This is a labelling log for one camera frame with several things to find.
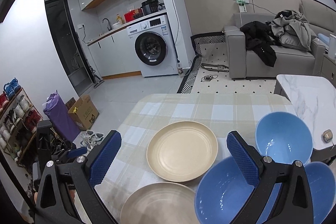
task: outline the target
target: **round plate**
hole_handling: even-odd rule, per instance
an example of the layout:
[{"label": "round plate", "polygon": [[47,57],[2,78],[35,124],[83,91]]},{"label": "round plate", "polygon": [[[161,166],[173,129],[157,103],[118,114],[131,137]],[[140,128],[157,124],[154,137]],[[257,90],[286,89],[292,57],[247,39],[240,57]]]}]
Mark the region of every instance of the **round plate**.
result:
[{"label": "round plate", "polygon": [[188,187],[159,182],[135,191],[121,209],[121,224],[195,224],[195,193]]},{"label": "round plate", "polygon": [[174,182],[193,180],[214,163],[218,143],[198,122],[176,122],[162,128],[147,147],[147,161],[159,177]]}]

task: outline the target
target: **purple bag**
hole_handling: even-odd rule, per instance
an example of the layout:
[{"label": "purple bag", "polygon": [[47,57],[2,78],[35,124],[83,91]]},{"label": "purple bag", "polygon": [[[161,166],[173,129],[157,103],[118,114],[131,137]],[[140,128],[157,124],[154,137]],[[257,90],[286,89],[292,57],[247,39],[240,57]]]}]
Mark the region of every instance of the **purple bag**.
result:
[{"label": "purple bag", "polygon": [[43,112],[56,127],[57,132],[65,139],[73,142],[81,132],[68,115],[68,109],[57,91],[56,93],[51,94],[47,99],[47,102],[43,104]]}]

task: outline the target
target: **checkered tablecloth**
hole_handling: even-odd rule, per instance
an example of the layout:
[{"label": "checkered tablecloth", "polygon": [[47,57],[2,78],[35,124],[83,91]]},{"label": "checkered tablecloth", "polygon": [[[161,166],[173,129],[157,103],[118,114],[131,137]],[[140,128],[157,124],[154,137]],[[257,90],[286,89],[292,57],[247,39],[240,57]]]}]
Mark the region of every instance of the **checkered tablecloth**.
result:
[{"label": "checkered tablecloth", "polygon": [[[208,126],[218,140],[215,164],[230,155],[226,136],[237,130],[255,145],[255,127],[265,114],[286,111],[292,104],[280,95],[248,94],[153,94],[140,100],[118,128],[121,148],[103,182],[95,187],[105,206],[119,221],[126,199],[137,189],[164,181],[150,169],[146,149],[151,138],[164,126],[178,121],[196,121]],[[200,181],[186,185],[193,190]]]}]

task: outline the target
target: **gray blanket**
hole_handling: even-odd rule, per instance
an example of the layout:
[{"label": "gray blanket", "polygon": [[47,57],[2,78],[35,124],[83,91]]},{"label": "gray blanket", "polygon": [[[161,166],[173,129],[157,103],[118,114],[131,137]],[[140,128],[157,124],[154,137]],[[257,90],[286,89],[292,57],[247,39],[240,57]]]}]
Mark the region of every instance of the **gray blanket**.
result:
[{"label": "gray blanket", "polygon": [[272,32],[279,37],[284,47],[301,51],[310,51],[310,43],[316,34],[309,28],[305,15],[292,10],[292,15],[279,17],[271,22]]}]

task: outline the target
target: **blue bowl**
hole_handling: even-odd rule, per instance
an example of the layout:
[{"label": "blue bowl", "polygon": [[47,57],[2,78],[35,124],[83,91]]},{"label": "blue bowl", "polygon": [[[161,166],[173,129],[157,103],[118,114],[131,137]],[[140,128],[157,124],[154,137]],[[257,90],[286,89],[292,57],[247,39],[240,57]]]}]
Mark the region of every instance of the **blue bowl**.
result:
[{"label": "blue bowl", "polygon": [[255,130],[255,142],[262,156],[284,164],[300,160],[305,165],[313,151],[307,125],[288,112],[272,112],[261,118]]},{"label": "blue bowl", "polygon": [[[313,201],[314,224],[328,215],[335,197],[335,179],[326,164],[313,162],[305,166]],[[265,222],[278,196],[281,183],[274,185],[257,224]],[[195,211],[201,224],[229,224],[253,191],[232,157],[208,170],[195,195]]]}]

